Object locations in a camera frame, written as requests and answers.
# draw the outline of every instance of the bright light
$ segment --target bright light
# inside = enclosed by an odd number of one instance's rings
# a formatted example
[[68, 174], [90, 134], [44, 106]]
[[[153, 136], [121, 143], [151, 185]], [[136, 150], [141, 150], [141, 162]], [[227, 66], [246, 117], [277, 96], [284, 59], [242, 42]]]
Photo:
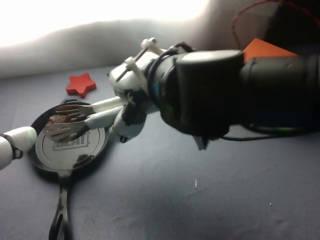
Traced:
[[97, 21], [154, 19], [186, 21], [204, 11], [208, 0], [8, 0], [1, 2], [0, 46]]

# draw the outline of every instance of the red cable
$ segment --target red cable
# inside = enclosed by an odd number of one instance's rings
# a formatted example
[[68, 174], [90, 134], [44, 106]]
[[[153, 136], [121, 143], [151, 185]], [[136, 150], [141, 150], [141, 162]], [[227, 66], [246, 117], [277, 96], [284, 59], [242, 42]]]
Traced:
[[317, 24], [317, 26], [320, 28], [320, 18], [315, 17], [306, 7], [300, 7], [299, 5], [297, 5], [297, 4], [293, 3], [293, 2], [284, 2], [284, 0], [263, 0], [263, 1], [258, 1], [258, 2], [254, 3], [254, 4], [252, 4], [252, 5], [246, 6], [245, 8], [241, 9], [237, 13], [237, 15], [234, 16], [234, 18], [232, 20], [232, 26], [231, 26], [232, 34], [233, 34], [233, 37], [235, 39], [235, 42], [237, 44], [238, 49], [242, 49], [240, 41], [239, 41], [239, 38], [238, 38], [238, 35], [237, 35], [237, 32], [236, 32], [236, 23], [237, 23], [239, 17], [245, 11], [247, 11], [247, 10], [249, 10], [251, 8], [254, 8], [257, 5], [270, 3], [270, 2], [285, 4], [285, 5], [288, 5], [288, 6], [292, 7], [293, 9], [300, 10], [301, 12], [306, 14], [309, 18], [314, 20], [315, 23]]

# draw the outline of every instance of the metal tongs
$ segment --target metal tongs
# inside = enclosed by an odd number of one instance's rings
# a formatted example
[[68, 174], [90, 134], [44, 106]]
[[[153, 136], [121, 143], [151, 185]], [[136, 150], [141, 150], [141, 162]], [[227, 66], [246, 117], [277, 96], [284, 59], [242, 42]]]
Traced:
[[91, 105], [63, 105], [55, 108], [55, 115], [67, 115], [71, 123], [46, 126], [43, 133], [54, 142], [66, 143], [79, 138], [90, 129], [111, 127], [126, 102], [120, 97]]

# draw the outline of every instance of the table surface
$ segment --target table surface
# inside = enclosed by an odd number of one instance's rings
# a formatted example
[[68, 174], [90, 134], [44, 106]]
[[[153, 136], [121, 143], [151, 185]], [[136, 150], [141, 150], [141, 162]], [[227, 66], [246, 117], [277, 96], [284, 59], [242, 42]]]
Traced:
[[[68, 98], [70, 75], [88, 72], [96, 81], [85, 102], [111, 98], [108, 70], [1, 80], [0, 133], [30, 126]], [[233, 127], [230, 134], [252, 133]], [[73, 185], [73, 239], [319, 239], [319, 142], [319, 134], [218, 140], [198, 151], [191, 136], [151, 114], [137, 138], [110, 145]], [[58, 199], [59, 185], [39, 176], [28, 157], [13, 161], [0, 172], [0, 239], [48, 239]]]

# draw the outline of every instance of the black robot arm segment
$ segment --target black robot arm segment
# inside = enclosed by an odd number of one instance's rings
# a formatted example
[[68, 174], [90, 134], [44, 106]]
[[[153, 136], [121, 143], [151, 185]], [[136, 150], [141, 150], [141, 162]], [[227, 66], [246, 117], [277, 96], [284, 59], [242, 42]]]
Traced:
[[235, 124], [318, 128], [319, 80], [319, 56], [245, 64], [241, 51], [197, 51], [164, 57], [148, 89], [167, 124], [215, 139]]

